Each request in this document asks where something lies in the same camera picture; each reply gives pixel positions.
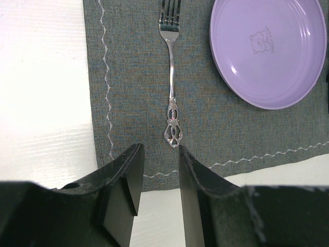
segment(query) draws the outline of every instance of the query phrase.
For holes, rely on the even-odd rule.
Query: plate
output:
[[[210,44],[221,76],[237,95],[259,108],[283,109],[316,84],[326,26],[317,0],[216,0]]]

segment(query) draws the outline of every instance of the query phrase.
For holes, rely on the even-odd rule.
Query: fabric placemat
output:
[[[320,1],[327,22],[328,0]],[[241,100],[212,58],[214,0],[181,2],[175,91],[182,144],[223,177],[329,153],[326,60],[299,103],[268,111]],[[145,145],[143,190],[179,187],[178,149],[167,127],[169,53],[159,33],[161,0],[84,0],[90,99],[98,166]]]

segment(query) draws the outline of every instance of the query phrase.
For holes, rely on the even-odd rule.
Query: printed bear design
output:
[[[267,32],[257,32],[255,35],[250,36],[251,46],[255,54],[271,50],[271,45],[268,41]]]

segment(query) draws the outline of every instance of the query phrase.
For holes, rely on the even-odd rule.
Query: stitched border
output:
[[[109,94],[109,91],[111,90],[111,87],[109,86],[109,83],[107,81],[107,74],[108,74],[108,71],[109,71],[109,66],[108,66],[108,64],[106,62],[106,55],[107,55],[108,47],[107,47],[107,45],[104,42],[104,36],[106,34],[106,28],[105,28],[105,25],[103,23],[103,17],[104,17],[105,9],[103,8],[103,5],[101,3],[101,0],[98,0],[98,4],[99,4],[99,6],[101,7],[101,10],[102,10],[102,16],[101,16],[99,22],[101,23],[101,25],[103,26],[103,29],[104,29],[104,33],[102,35],[101,41],[102,41],[102,44],[103,44],[104,49],[105,49],[105,53],[104,53],[104,56],[103,56],[103,61],[104,61],[104,64],[106,66],[106,73],[105,73],[105,76],[104,76],[104,81],[105,81],[106,86],[107,86],[107,92],[106,92],[106,95],[105,95],[105,100],[106,100],[106,102],[108,104],[108,112],[107,112],[107,115],[106,115],[106,119],[107,119],[107,121],[109,123],[109,131],[107,133],[107,138],[108,138],[109,142],[111,143],[111,150],[109,151],[109,154],[108,155],[111,157],[112,160],[114,160],[114,157],[112,155],[112,150],[113,150],[113,145],[114,144],[113,144],[113,141],[111,140],[111,136],[110,136],[110,132],[112,130],[113,125],[112,125],[111,121],[109,120],[109,112],[111,111],[112,106],[111,106],[111,103],[108,100],[108,94]]]
[[[247,159],[247,158],[242,158],[242,159],[240,159],[240,160],[238,160],[238,161],[231,161],[231,160],[229,160],[228,162],[226,162],[226,163],[224,163],[224,164],[220,164],[220,163],[215,163],[215,164],[213,164],[212,166],[209,166],[208,168],[209,169],[212,169],[212,168],[214,168],[215,166],[226,166],[227,164],[229,164],[229,163],[234,163],[234,164],[238,164],[238,163],[240,163],[240,162],[242,162],[242,161],[246,161],[246,162],[251,162],[252,160],[254,160],[255,158],[258,158],[258,159],[260,159],[260,160],[262,160],[263,158],[265,158],[265,157],[267,157],[267,156],[270,156],[270,157],[275,157],[275,156],[277,156],[277,155],[279,155],[279,154],[281,154],[281,155],[286,155],[287,153],[290,153],[290,152],[298,152],[299,150],[304,150],[304,151],[307,151],[307,150],[309,150],[310,148],[317,148],[318,146],[326,146],[326,145],[328,145],[329,144],[329,141],[327,141],[326,143],[318,143],[318,144],[316,144],[315,146],[309,146],[308,148],[302,148],[302,147],[300,147],[300,148],[298,148],[298,149],[296,149],[296,150],[293,150],[293,149],[288,149],[287,151],[285,151],[285,152],[276,152],[275,154],[268,154],[268,153],[266,153],[265,155],[263,155],[263,156],[261,156],[261,157],[259,157],[259,156],[254,156],[254,157],[252,157],[252,158],[250,158],[250,159]],[[161,173],[161,172],[158,172],[157,174],[155,174],[155,175],[153,175],[153,176],[149,176],[149,175],[144,175],[144,177],[145,178],[149,178],[149,179],[153,179],[153,178],[155,178],[156,176],[164,176],[164,177],[169,177],[171,174],[173,174],[173,173],[177,173],[178,174],[178,171],[177,170],[173,170],[172,172],[170,172],[170,173],[168,173],[168,174],[163,174],[163,173]]]

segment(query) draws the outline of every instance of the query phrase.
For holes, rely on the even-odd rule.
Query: silver fork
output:
[[[183,137],[183,132],[179,126],[178,108],[174,91],[174,43],[179,35],[179,12],[180,1],[178,0],[162,0],[160,13],[160,34],[166,41],[170,58],[170,95],[168,105],[167,128],[164,132],[164,138],[173,148],[179,146],[179,142]]]

